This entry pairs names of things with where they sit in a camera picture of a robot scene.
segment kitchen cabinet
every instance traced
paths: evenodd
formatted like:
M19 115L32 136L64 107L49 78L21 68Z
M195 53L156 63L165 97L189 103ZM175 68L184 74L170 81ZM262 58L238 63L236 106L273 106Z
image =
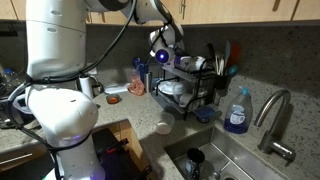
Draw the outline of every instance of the kitchen cabinet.
M26 0L11 0L14 10L17 13L18 20L25 21L26 20ZM90 14L86 17L87 24L91 23Z
M129 143L126 145L127 149L130 151L130 157L135 163L135 165L142 171L145 167L150 165L145 156L143 149L140 146L139 140L136 136L136 133L131 127L131 124L128 120L120 121L117 123L109 124L106 126L102 126L94 129L93 132L97 132L101 129L109 128L109 130L113 133L113 135L118 139L127 138ZM151 173L148 175L148 179L156 179L155 174Z
M91 21L92 24L123 25L127 22L127 18L121 13L121 11L105 13L91 12Z
M320 1L299 1L293 20L320 20Z
M161 0L162 4L169 10L172 17L179 24L190 24L191 7L187 6L188 0ZM162 26L161 21L150 21L148 26Z
M297 0L186 0L190 24L290 21Z
M11 0L0 1L0 19L17 20Z
M1 154L0 173L38 158L46 153L46 147L43 144L37 144Z

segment wall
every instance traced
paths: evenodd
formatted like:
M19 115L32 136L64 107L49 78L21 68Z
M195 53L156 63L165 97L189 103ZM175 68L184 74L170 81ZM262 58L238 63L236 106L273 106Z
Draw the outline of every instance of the wall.
M107 61L98 67L98 79L103 84L129 81L132 58L147 57L147 38L152 29L127 31ZM290 122L283 142L296 150L296 163L320 178L320 26L208 26L184 30L186 50L193 56L210 57L206 47L209 42L222 52L226 40L241 45L240 72L232 79L228 96L221 98L222 111L236 96L240 85L251 91L253 120L271 94L282 88L291 92L292 106L284 117ZM119 27L88 26L87 59L97 58L118 31ZM20 68L23 43L23 36L0 37L1 64ZM260 140L270 128L276 108L262 127L252 123L248 134Z

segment kitchen sink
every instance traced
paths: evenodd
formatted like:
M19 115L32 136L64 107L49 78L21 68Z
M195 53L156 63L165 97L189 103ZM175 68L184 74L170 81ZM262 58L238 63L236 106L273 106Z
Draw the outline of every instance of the kitchen sink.
M287 179L267 167L226 133L216 128L198 132L165 148L185 178L186 154L190 148L199 148L205 154L205 161L200 168L201 180L212 179L213 172L219 171L228 162L230 163L220 173L221 180Z

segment bottle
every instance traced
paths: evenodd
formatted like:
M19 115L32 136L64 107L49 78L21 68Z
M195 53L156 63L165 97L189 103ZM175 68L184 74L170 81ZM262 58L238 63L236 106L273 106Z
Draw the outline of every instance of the bottle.
M252 119L252 103L249 90L245 87L240 88L241 93L228 106L224 121L224 129L236 134L247 132Z

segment countertop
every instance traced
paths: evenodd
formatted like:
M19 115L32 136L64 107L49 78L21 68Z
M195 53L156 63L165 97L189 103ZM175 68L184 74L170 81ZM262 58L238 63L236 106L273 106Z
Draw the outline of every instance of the countertop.
M121 93L120 96L122 101L116 105L107 104L104 94L94 99L101 106L96 127L129 120L144 153L159 179L183 179L165 152L164 147L213 126L225 132L221 119L213 119L209 124L201 124L195 120L193 115L190 115L186 121L177 120L170 134L159 135L155 133L155 125L159 121L159 115L163 109L154 98L150 94L135 96L127 92ZM41 130L38 130L37 133L43 136ZM267 166L282 174L282 176L288 179L316 179L310 174L304 173L299 165L295 163L285 167L286 162L279 156L275 154L266 155L260 152L257 149L259 141L255 137L248 134L236 135L228 133L228 135L239 142L241 146L251 151L254 156L258 157ZM0 130L0 155L35 143L38 142L17 130Z

